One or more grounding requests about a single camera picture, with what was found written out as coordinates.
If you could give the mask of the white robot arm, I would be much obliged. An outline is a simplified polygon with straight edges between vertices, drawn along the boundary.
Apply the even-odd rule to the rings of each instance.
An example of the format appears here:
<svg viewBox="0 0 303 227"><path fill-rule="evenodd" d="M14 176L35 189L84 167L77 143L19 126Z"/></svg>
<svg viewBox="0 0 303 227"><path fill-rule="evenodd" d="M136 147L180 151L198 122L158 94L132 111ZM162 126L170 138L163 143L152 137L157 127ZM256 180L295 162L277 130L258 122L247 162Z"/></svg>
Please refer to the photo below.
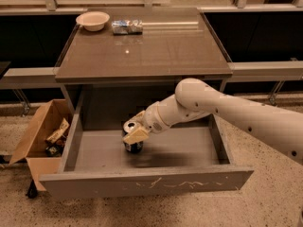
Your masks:
<svg viewBox="0 0 303 227"><path fill-rule="evenodd" d="M303 114L225 95L199 79L180 81L173 96L157 106L161 120L171 126L214 114L261 142L303 164Z"/></svg>

